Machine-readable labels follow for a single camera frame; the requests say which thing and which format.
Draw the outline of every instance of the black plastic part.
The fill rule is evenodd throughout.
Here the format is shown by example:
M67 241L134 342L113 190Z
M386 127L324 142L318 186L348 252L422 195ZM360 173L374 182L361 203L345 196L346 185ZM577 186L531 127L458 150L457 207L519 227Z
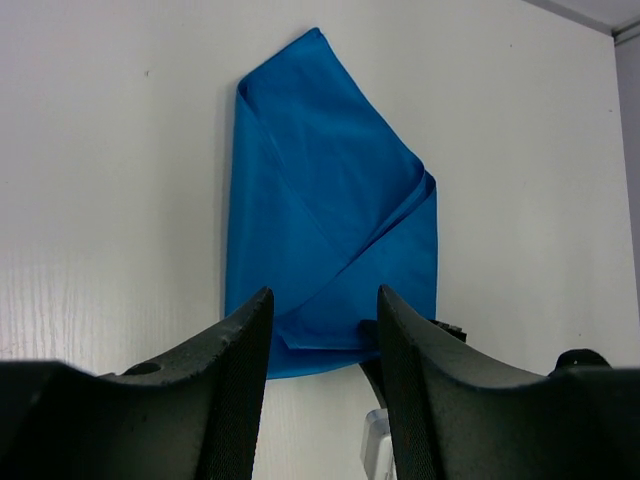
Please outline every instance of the black plastic part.
M388 287L378 320L399 480L640 478L640 370L520 370Z
M122 376L0 363L2 479L249 479L273 295Z
M449 335L453 335L455 338L462 342L467 341L467 334L462 331L460 327L449 325L448 323L438 322L437 320L430 320L431 323L437 325ZM360 331L363 335L373 340L376 348L379 347L379 334L378 334L378 322L376 320L362 320L359 325ZM373 393L375 394L380 408L387 408L387 398L384 388L384 377L382 375L382 363L380 358L374 358L367 362L362 362L360 368L364 372L367 380L371 384Z

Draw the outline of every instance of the cloth fold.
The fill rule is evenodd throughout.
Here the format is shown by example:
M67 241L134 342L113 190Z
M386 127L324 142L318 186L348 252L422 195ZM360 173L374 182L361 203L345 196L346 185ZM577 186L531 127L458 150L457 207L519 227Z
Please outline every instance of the cloth fold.
M236 94L225 310L275 294L269 378L375 357L380 284L435 318L436 186L317 28Z

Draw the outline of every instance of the screw hole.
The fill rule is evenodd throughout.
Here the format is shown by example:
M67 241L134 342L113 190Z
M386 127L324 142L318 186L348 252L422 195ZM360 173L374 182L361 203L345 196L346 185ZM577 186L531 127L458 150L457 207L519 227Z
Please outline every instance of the screw hole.
M161 368L162 367L157 363L144 362L139 363L138 365L134 365L122 375L147 375L149 373L157 372Z

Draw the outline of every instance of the blue cloth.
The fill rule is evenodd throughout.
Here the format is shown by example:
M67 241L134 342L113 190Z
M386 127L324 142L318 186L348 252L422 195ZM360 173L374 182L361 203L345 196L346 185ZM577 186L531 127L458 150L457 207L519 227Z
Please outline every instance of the blue cloth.
M240 81L225 309L273 289L269 378L375 357L380 284L435 318L437 248L435 180L318 29Z

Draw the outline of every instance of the clear plastic piece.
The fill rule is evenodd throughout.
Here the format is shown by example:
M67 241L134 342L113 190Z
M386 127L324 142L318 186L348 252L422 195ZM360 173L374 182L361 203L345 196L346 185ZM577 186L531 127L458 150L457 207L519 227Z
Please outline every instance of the clear plastic piece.
M373 410L367 414L360 459L368 480L396 479L389 413L386 408Z

